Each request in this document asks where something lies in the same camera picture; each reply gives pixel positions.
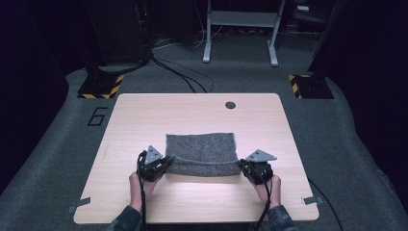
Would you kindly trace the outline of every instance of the gray carpet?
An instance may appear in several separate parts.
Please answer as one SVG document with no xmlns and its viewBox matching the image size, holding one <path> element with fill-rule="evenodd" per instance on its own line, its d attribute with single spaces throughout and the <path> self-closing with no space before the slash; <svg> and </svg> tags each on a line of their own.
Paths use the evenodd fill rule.
<svg viewBox="0 0 408 231">
<path fill-rule="evenodd" d="M 300 100 L 293 95 L 288 75 L 307 73 L 317 41 L 286 35 L 277 51 L 279 66 L 274 68 L 269 64 L 266 39 L 215 41 L 209 64 L 202 63 L 204 45 L 196 49 L 168 46 L 154 50 L 154 55 L 210 76 L 215 82 L 213 92 L 279 94 L 306 173 L 327 195 L 344 230 L 406 230 L 407 215 L 387 177 L 356 135 L 342 91 L 328 80 L 334 100 Z M 206 89 L 211 87 L 208 78 L 168 65 Z M 117 99 L 76 98 L 86 77 L 85 70 L 66 77 L 70 89 L 64 106 L 1 195 L 0 230 L 104 230 L 108 226 L 78 225 L 66 213 L 80 199 Z M 125 75 L 119 93 L 125 92 L 191 90 L 180 77 L 149 62 Z M 108 108 L 99 111 L 106 113 L 102 126 L 87 126 L 96 107 Z M 314 187 L 312 190 L 320 196 Z M 319 213 L 315 221 L 296 224 L 300 230 L 339 230 L 327 203 L 319 205 Z"/>
</svg>

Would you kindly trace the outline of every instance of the sleeve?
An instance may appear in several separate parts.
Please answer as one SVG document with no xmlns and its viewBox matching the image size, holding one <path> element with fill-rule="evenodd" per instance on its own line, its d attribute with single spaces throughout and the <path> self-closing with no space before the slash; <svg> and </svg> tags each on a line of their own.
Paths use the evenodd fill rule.
<svg viewBox="0 0 408 231">
<path fill-rule="evenodd" d="M 134 231 L 141 219 L 141 214 L 131 206 L 126 206 L 106 231 Z"/>
<path fill-rule="evenodd" d="M 271 231 L 297 231 L 291 216 L 283 205 L 270 209 L 268 220 Z"/>
</svg>

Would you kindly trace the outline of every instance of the black speaker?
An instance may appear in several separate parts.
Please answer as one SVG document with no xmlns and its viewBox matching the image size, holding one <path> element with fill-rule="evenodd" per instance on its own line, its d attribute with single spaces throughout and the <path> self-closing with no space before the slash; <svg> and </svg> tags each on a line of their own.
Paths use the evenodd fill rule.
<svg viewBox="0 0 408 231">
<path fill-rule="evenodd" d="M 83 1 L 107 65 L 148 60 L 150 47 L 144 0 Z"/>
<path fill-rule="evenodd" d="M 195 13 L 194 1 L 149 0 L 148 8 L 154 30 L 157 33 L 192 44 L 193 26 L 196 20 L 196 17 L 193 17 L 193 13 Z"/>
</svg>

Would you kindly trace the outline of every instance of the gray felt fabric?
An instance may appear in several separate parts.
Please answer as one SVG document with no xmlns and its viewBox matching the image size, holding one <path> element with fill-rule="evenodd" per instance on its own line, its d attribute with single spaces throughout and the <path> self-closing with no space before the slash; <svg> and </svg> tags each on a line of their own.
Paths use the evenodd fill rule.
<svg viewBox="0 0 408 231">
<path fill-rule="evenodd" d="M 169 173 L 227 176 L 241 173 L 233 133 L 167 135 L 166 155 L 175 156 Z"/>
</svg>

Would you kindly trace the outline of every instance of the yellow and black hazard tape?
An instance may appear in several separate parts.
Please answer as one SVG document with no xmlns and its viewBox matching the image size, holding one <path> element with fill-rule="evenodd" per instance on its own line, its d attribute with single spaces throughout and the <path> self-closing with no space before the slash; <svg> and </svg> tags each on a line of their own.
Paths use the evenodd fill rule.
<svg viewBox="0 0 408 231">
<path fill-rule="evenodd" d="M 302 98 L 302 95 L 300 94 L 300 91 L 299 91 L 299 87 L 297 86 L 297 83 L 296 83 L 296 80 L 294 79 L 294 77 L 308 78 L 308 77 L 310 77 L 310 75 L 289 75 L 289 80 L 291 81 L 294 96 L 296 98 Z"/>
<path fill-rule="evenodd" d="M 78 98 L 88 98 L 88 99 L 95 99 L 95 98 L 114 98 L 117 91 L 119 90 L 120 84 L 123 80 L 123 75 L 117 77 L 114 87 L 112 88 L 111 92 L 108 94 L 78 94 Z"/>
</svg>

